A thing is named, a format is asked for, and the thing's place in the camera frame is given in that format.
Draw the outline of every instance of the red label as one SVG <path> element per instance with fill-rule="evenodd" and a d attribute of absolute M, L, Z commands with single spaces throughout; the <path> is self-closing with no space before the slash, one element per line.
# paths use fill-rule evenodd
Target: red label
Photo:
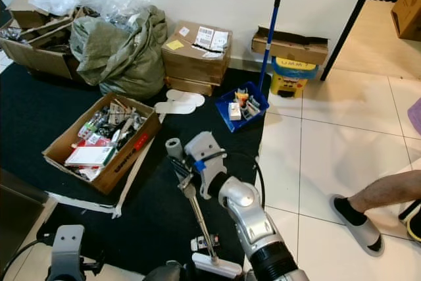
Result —
<path fill-rule="evenodd" d="M 134 148 L 136 149 L 136 151 L 139 151 L 143 147 L 143 145 L 145 145 L 148 138 L 149 136 L 146 133 L 142 134 L 142 136 L 134 144 Z"/>

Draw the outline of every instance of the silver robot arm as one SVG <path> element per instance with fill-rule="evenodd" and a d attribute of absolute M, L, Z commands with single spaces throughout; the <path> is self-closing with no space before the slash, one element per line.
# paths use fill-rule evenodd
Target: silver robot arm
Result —
<path fill-rule="evenodd" d="M 184 148 L 195 160 L 205 199 L 217 197 L 235 222 L 241 246 L 257 280 L 309 281 L 298 269 L 276 225 L 260 205 L 257 189 L 226 174 L 221 148 L 210 132 L 201 132 Z"/>

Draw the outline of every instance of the black carpet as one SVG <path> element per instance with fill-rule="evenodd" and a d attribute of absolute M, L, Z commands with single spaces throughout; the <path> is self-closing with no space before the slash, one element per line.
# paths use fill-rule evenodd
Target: black carpet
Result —
<path fill-rule="evenodd" d="M 43 190 L 98 203 L 115 203 L 124 186 L 120 181 L 104 196 L 77 178 L 47 164 L 41 155 L 58 135 L 89 108 L 100 93 L 62 80 L 37 80 L 25 68 L 12 65 L 1 80 L 1 164 L 2 167 Z M 95 257 L 103 249 L 106 262 L 127 270 L 148 273 L 166 260 L 186 263 L 191 258 L 190 239 L 200 235 L 188 200 L 177 188 L 177 179 L 166 160 L 164 142 L 180 138 L 183 143 L 201 131 L 211 131 L 227 151 L 256 156 L 262 136 L 263 119 L 232 134 L 220 117 L 214 100 L 259 74 L 229 69 L 223 85 L 207 97 L 190 115 L 168 115 L 156 136 L 123 207 L 123 216 L 111 220 L 103 213 L 59 205 L 39 234 L 54 232 L 62 224 L 83 224 L 86 228 L 84 255 Z M 268 95 L 269 76 L 264 81 Z M 153 100 L 165 99 L 165 89 Z M 226 159 L 228 172 L 254 183 L 252 162 L 242 157 Z M 216 200 L 199 198 L 210 233 L 220 234 L 222 259 L 242 265 L 243 251 L 233 222 Z"/>

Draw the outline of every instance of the yellow mop bucket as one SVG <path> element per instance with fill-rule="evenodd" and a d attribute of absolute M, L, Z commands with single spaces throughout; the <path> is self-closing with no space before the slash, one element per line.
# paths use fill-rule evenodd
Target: yellow mop bucket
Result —
<path fill-rule="evenodd" d="M 307 80 L 313 79 L 318 65 L 272 57 L 274 75 L 270 91 L 281 97 L 299 97 Z"/>

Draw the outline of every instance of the cable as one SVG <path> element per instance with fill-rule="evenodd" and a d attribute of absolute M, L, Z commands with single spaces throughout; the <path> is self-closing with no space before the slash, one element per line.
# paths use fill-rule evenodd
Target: cable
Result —
<path fill-rule="evenodd" d="M 262 190 L 262 208 L 264 209 L 264 206 L 266 204 L 266 192 L 264 190 L 263 174 L 262 174 L 262 170 L 260 169 L 260 166 L 259 166 L 258 162 L 256 162 L 256 159 L 253 156 L 251 156 L 249 154 L 246 154 L 246 153 L 243 153 L 243 152 L 240 152 L 240 151 L 229 151 L 229 152 L 227 152 L 227 151 L 217 151 L 216 153 L 213 153 L 209 156 L 203 157 L 201 160 L 202 160 L 202 162 L 205 162 L 205 161 L 208 161 L 210 159 L 213 159 L 215 157 L 219 157 L 219 156 L 222 156 L 222 155 L 225 155 L 225 154 L 227 154 L 227 155 L 234 154 L 234 155 L 247 157 L 248 159 L 250 159 L 254 162 L 255 165 L 253 166 L 253 169 L 256 168 L 257 174 L 259 175 L 260 188 Z"/>
<path fill-rule="evenodd" d="M 1 274 L 1 278 L 0 281 L 3 281 L 5 278 L 5 275 L 7 273 L 7 271 L 9 270 L 9 268 L 11 267 L 12 263 L 18 259 L 18 257 L 24 252 L 26 251 L 28 248 L 32 247 L 33 245 L 36 245 L 37 243 L 41 243 L 42 240 L 34 240 L 33 242 L 30 242 L 28 245 L 24 246 L 23 248 L 21 248 L 17 253 L 14 254 L 14 256 L 12 257 L 12 259 L 6 264 L 5 268 L 3 269 L 3 273 Z"/>

